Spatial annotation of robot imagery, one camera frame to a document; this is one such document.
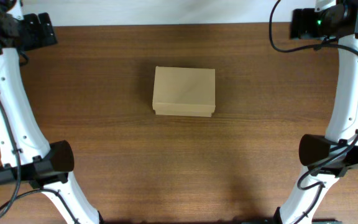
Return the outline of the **cardboard box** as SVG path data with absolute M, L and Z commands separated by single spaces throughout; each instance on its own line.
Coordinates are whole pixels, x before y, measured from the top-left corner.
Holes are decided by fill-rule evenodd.
M 212 117 L 216 109 L 215 73 L 210 68 L 156 67 L 155 114 Z

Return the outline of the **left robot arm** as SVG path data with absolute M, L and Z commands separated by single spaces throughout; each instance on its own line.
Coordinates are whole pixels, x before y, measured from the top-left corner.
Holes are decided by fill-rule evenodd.
M 0 218 L 23 197 L 19 187 L 28 183 L 31 193 L 46 195 L 67 223 L 102 223 L 75 179 L 69 143 L 47 141 L 24 90 L 27 52 L 56 43 L 48 14 L 23 14 L 21 1 L 0 1 L 0 185 L 15 185 Z

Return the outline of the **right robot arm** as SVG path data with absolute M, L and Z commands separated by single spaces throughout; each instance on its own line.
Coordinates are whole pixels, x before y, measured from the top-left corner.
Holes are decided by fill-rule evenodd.
M 311 223 L 328 190 L 358 168 L 358 1 L 316 1 L 295 9 L 291 39 L 313 39 L 312 50 L 337 49 L 339 75 L 334 109 L 324 135 L 306 134 L 299 145 L 302 165 L 274 223 Z

